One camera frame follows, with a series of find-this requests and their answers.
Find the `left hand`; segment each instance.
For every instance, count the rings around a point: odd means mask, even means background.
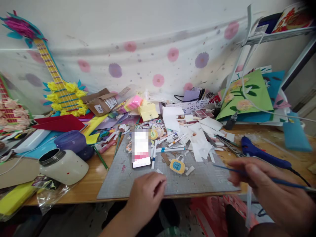
[[[154,216],[164,197],[167,178],[151,172],[135,179],[123,211],[139,230]]]

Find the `white wall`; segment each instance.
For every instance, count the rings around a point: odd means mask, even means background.
[[[293,2],[2,0],[0,16],[14,9],[18,16],[35,24],[48,39],[64,79],[75,82],[80,79],[90,92],[104,87],[120,91],[133,83],[172,95],[183,93],[186,83],[198,86],[206,81],[201,86],[213,92],[219,89],[236,60],[238,50],[231,54],[231,49],[243,38],[250,3],[253,3],[253,12],[257,13],[254,18],[259,18],[282,12]],[[240,24],[238,33],[226,40],[224,31],[235,20]],[[24,100],[33,113],[49,110],[41,106],[43,88],[34,86],[34,82],[30,85],[25,77],[26,73],[31,73],[41,82],[51,81],[47,69],[32,60],[24,41],[6,37],[8,32],[0,26],[0,71],[16,86],[12,93]],[[287,70],[307,40],[308,37],[301,36],[264,43],[250,61],[249,68],[272,65],[274,71]],[[127,41],[137,43],[134,53],[124,51],[123,44]],[[171,47],[180,51],[179,59],[172,64],[166,57]],[[207,52],[210,59],[207,66],[200,69],[195,67],[194,60],[202,52]],[[78,59],[87,61],[91,71],[80,71]],[[109,75],[108,67],[112,63],[122,67],[121,78]],[[163,86],[153,86],[155,74],[164,76]]]

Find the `blue glue gun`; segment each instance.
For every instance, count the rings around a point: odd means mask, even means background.
[[[290,170],[292,167],[292,164],[286,160],[282,160],[279,158],[276,158],[268,153],[265,153],[264,151],[260,150],[259,148],[255,147],[251,141],[249,140],[248,137],[243,137],[241,139],[241,147],[243,149],[243,154],[246,155],[247,153],[250,156],[256,156],[259,157],[260,159],[277,166],[282,169],[287,169]]]

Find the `cardboard box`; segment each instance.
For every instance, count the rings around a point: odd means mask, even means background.
[[[108,89],[104,88],[97,93],[81,97],[81,99],[95,116],[101,117],[115,107],[117,104],[115,96],[115,93],[110,93]]]

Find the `cutting mat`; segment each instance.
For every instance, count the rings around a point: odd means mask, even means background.
[[[186,176],[185,173],[179,175],[173,172],[169,166],[162,162],[161,153],[157,153],[156,155],[154,170],[152,170],[150,166],[132,169],[132,156],[131,154],[124,152],[125,147],[129,142],[127,137],[128,136],[124,136],[108,174],[100,188],[97,199],[129,197],[134,179],[146,173],[156,171],[157,168],[167,177],[165,195],[240,190],[240,188],[236,188],[228,182],[228,170],[214,167],[209,160],[196,162],[191,152],[187,153],[186,156],[184,155],[185,151],[178,152],[178,154],[184,156],[183,162],[186,167],[190,168],[193,165],[195,168],[189,176]],[[169,156],[169,159],[174,158],[170,152],[167,152],[166,154]],[[218,156],[215,155],[214,158],[216,164],[224,165]]]

